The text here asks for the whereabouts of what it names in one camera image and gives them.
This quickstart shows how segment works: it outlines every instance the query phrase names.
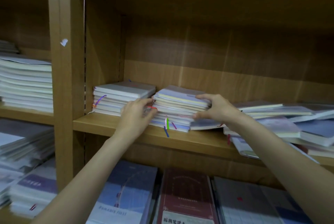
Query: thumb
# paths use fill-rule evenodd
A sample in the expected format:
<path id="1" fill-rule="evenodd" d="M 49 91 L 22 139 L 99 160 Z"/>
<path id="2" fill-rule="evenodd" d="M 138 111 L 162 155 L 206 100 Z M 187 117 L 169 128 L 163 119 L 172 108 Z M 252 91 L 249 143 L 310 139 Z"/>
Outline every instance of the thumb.
<path id="1" fill-rule="evenodd" d="M 152 109 L 144 118 L 145 122 L 149 124 L 154 116 L 158 113 L 158 109 Z"/>
<path id="2" fill-rule="evenodd" d="M 211 118 L 211 114 L 208 111 L 201 111 L 192 116 L 194 119 Z"/>

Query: finger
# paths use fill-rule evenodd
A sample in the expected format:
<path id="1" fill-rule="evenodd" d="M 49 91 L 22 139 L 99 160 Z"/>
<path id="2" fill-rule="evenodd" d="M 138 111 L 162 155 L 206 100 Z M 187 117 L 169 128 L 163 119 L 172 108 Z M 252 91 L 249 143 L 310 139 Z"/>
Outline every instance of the finger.
<path id="1" fill-rule="evenodd" d="M 153 102 L 153 98 L 145 98 L 145 99 L 139 100 L 138 104 L 140 104 L 144 107 L 146 104 L 152 103 L 152 102 Z"/>
<path id="2" fill-rule="evenodd" d="M 208 111 L 201 111 L 192 116 L 194 119 L 200 119 L 200 118 L 211 118 L 211 115 Z"/>
<path id="3" fill-rule="evenodd" d="M 151 111 L 144 118 L 145 122 L 149 124 L 157 113 L 158 113 L 157 109 L 151 109 Z"/>
<path id="4" fill-rule="evenodd" d="M 206 99 L 206 100 L 212 101 L 213 96 L 214 95 L 212 95 L 212 94 L 201 94 L 201 95 L 196 95 L 196 98 L 197 99 Z"/>

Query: right hand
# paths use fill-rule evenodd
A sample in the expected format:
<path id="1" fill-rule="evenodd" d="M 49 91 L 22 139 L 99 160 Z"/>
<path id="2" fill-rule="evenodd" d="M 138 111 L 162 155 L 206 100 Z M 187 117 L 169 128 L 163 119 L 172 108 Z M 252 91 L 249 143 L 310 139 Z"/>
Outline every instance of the right hand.
<path id="1" fill-rule="evenodd" d="M 227 99 L 221 95 L 202 94 L 197 95 L 197 99 L 207 99 L 212 102 L 212 107 L 207 111 L 194 114 L 194 119 L 209 118 L 220 123 L 231 123 L 242 116 L 242 112 L 235 108 Z"/>

